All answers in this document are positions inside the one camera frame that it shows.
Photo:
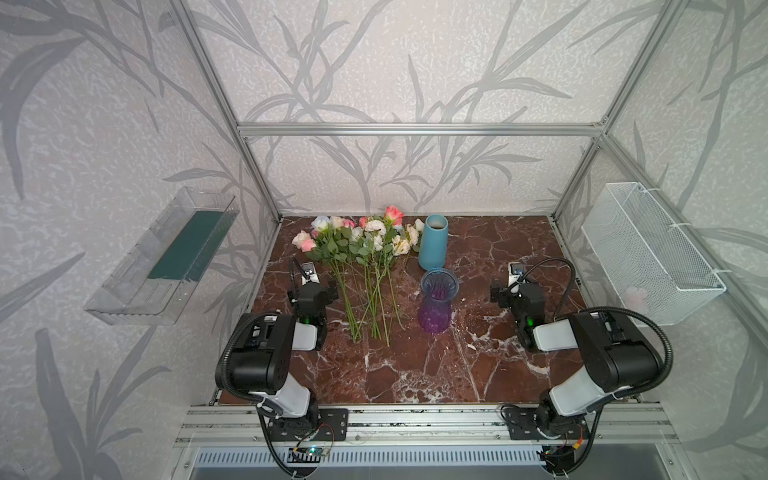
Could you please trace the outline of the blue white rose stem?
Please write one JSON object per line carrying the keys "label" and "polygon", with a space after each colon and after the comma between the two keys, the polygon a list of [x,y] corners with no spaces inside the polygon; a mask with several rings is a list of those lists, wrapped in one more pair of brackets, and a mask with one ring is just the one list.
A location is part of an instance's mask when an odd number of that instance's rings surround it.
{"label": "blue white rose stem", "polygon": [[315,246],[309,251],[314,261],[327,266],[335,280],[338,292],[344,304],[345,317],[349,334],[353,342],[362,337],[360,322],[357,320],[346,287],[347,272],[354,260],[352,246],[355,222],[340,216],[318,216],[311,224],[310,238]]}

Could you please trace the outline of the pale pink peony flower stem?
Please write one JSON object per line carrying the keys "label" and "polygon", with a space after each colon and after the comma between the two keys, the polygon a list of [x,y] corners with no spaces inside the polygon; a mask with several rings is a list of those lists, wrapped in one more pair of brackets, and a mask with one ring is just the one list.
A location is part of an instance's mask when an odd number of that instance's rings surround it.
{"label": "pale pink peony flower stem", "polygon": [[397,288],[394,281],[393,268],[400,257],[408,258],[412,251],[418,251],[420,248],[421,236],[425,228],[425,222],[416,218],[412,223],[395,224],[390,223],[387,232],[388,246],[391,247],[386,256],[386,272],[390,288],[391,300],[395,319],[399,327],[404,328],[400,313]]}

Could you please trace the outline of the dark pink rose stem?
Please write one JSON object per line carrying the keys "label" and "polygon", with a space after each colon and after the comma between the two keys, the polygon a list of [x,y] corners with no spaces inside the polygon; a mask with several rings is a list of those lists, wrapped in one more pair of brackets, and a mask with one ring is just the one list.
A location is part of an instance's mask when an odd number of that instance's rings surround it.
{"label": "dark pink rose stem", "polygon": [[[391,222],[393,222],[395,224],[399,224],[400,222],[403,223],[404,214],[397,207],[395,207],[395,206],[388,206],[385,209],[383,215],[373,216],[373,217],[378,217],[381,220],[383,220],[384,223],[386,224],[387,232],[388,232],[389,225],[390,225]],[[387,272],[386,272],[386,269],[387,269],[387,266],[386,266],[386,263],[387,263],[386,256],[387,256],[387,253],[390,251],[390,249],[391,249],[391,247],[388,246],[388,235],[386,234],[385,247],[384,247],[385,254],[384,254],[384,263],[383,263],[384,276],[383,276],[382,282],[384,280],[388,281]]]}

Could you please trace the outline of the pink rose flower stem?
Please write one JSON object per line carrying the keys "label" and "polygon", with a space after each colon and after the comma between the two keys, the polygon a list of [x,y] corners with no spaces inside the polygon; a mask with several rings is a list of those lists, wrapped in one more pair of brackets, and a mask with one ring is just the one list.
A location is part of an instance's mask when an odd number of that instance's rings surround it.
{"label": "pink rose flower stem", "polygon": [[363,229],[353,220],[339,216],[331,216],[331,225],[334,227],[334,240],[337,250],[333,256],[336,280],[342,287],[342,297],[348,302],[347,286],[348,278],[355,280],[356,268],[365,272],[368,261],[363,250]]}

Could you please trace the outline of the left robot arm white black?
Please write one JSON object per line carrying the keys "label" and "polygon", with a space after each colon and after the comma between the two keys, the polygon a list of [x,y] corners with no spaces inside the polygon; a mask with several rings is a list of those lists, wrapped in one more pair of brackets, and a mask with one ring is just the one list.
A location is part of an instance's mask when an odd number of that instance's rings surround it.
{"label": "left robot arm white black", "polygon": [[311,389],[290,374],[295,351],[323,348],[327,307],[338,299],[337,283],[309,281],[288,294],[292,313],[247,313],[240,317],[215,371],[217,387],[252,403],[265,419],[313,430],[320,414]]}

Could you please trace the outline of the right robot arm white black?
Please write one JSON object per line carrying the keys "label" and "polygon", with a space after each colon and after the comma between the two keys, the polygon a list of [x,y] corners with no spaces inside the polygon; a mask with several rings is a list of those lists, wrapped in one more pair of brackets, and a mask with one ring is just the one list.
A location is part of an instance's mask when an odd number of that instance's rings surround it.
{"label": "right robot arm white black", "polygon": [[632,310],[601,306],[545,319],[539,285],[515,282],[490,287],[490,301],[509,311],[520,344],[532,353],[577,351],[582,366],[540,395],[535,407],[505,404],[502,420],[513,440],[558,440],[586,431],[585,417],[614,401],[662,384],[674,352],[663,330]]}

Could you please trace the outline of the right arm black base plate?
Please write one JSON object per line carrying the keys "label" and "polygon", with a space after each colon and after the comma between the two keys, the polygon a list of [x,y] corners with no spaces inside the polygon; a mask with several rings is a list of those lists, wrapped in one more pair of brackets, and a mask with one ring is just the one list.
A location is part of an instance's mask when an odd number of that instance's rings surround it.
{"label": "right arm black base plate", "polygon": [[504,404],[500,408],[512,440],[579,440],[589,433],[584,415],[563,416],[553,407],[522,407]]}

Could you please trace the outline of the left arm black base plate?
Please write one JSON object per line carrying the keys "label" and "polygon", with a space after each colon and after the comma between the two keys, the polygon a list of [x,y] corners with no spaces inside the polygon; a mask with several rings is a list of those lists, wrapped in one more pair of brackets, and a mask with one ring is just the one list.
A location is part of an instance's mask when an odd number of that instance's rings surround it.
{"label": "left arm black base plate", "polygon": [[309,409],[302,417],[270,419],[267,427],[273,441],[344,441],[349,414],[346,408]]}

